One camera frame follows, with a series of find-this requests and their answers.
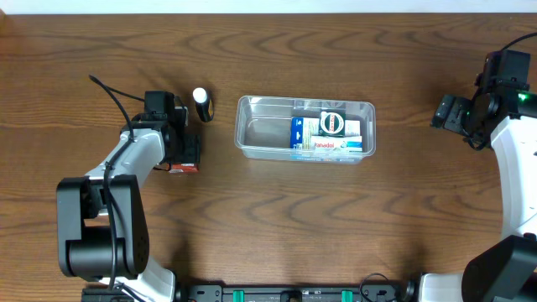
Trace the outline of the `green round-logo box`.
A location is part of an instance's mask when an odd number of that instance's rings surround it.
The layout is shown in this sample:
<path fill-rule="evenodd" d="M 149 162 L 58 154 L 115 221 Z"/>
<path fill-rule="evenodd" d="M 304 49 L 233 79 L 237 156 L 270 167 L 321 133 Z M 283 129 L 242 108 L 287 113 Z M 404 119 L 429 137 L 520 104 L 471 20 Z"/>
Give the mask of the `green round-logo box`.
<path fill-rule="evenodd" d="M 345 115 L 339 112 L 323 111 L 319 119 L 319 132 L 321 136 L 344 137 Z"/>

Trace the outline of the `dark bottle white cap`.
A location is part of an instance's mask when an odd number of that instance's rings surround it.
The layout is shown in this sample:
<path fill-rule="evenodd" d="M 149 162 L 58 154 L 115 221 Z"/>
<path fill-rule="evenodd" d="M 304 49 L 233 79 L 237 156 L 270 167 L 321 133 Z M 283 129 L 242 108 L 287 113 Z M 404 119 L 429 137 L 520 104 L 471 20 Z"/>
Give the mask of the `dark bottle white cap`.
<path fill-rule="evenodd" d="M 202 122 L 210 122 L 214 117 L 214 106 L 207 89 L 197 87 L 192 92 L 193 99 L 196 103 L 196 111 Z"/>

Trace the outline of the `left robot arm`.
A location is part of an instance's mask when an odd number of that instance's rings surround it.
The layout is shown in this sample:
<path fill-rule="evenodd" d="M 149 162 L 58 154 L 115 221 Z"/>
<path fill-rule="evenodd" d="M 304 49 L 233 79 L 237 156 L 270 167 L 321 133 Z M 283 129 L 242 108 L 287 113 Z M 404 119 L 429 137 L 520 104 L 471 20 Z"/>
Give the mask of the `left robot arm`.
<path fill-rule="evenodd" d="M 184 107 L 146 110 L 94 169 L 56 188 L 61 272 L 90 283 L 84 301 L 179 301 L 175 274 L 150 254 L 140 190 L 157 165 L 183 152 Z"/>

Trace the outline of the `white Panadol box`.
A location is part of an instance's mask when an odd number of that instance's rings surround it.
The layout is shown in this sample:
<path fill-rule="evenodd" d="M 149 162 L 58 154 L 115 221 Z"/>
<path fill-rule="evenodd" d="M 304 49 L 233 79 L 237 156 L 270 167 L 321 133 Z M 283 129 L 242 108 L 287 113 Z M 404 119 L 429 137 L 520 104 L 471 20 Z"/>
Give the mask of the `white Panadol box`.
<path fill-rule="evenodd" d="M 311 144 L 315 151 L 362 152 L 362 137 L 313 136 Z"/>

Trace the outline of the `blue fever patch box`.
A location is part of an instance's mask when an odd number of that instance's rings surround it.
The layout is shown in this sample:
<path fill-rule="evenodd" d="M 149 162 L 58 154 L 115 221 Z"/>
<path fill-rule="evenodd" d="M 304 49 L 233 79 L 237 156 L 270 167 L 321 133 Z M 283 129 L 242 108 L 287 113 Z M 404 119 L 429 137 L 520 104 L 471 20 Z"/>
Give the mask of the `blue fever patch box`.
<path fill-rule="evenodd" d="M 316 161 L 316 162 L 355 162 L 357 156 L 362 152 L 334 152 L 334 151 L 315 151 L 311 138 L 321 136 L 319 132 L 319 117 L 293 117 L 291 119 L 289 146 L 294 152 L 291 158 L 297 161 Z M 346 121 L 345 136 L 361 136 L 359 121 Z"/>

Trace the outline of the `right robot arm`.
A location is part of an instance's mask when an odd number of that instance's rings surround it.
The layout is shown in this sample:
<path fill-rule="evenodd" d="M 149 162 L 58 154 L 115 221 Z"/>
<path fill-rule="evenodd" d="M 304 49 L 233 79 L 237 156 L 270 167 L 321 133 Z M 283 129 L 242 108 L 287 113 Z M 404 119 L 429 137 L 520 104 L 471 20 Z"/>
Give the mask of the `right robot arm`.
<path fill-rule="evenodd" d="M 536 299 L 536 96 L 510 92 L 485 105 L 445 95 L 434 128 L 463 134 L 468 123 L 490 122 L 503 205 L 501 240 L 471 260 L 463 273 L 426 273 L 419 301 L 534 301 Z"/>

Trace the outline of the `clear plastic container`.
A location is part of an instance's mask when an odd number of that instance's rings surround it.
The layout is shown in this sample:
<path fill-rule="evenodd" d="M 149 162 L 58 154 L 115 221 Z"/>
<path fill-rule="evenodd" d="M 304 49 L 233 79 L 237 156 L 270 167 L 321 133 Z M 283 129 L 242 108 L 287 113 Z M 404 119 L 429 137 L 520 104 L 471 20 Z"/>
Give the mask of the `clear plastic container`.
<path fill-rule="evenodd" d="M 376 151 L 376 112 L 370 102 L 293 98 L 281 96 L 243 96 L 238 103 L 235 144 L 252 159 L 297 161 L 289 146 L 293 117 L 320 117 L 321 112 L 339 112 L 346 121 L 359 121 L 363 151 L 356 164 Z"/>

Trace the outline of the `red medicine box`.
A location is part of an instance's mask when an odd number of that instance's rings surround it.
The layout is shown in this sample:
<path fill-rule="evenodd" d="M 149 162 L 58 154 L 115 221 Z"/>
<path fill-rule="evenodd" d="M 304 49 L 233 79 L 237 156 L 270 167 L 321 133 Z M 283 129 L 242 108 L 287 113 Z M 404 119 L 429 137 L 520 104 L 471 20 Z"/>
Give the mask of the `red medicine box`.
<path fill-rule="evenodd" d="M 169 172 L 171 174 L 189 174 L 197 173 L 199 164 L 169 164 Z"/>

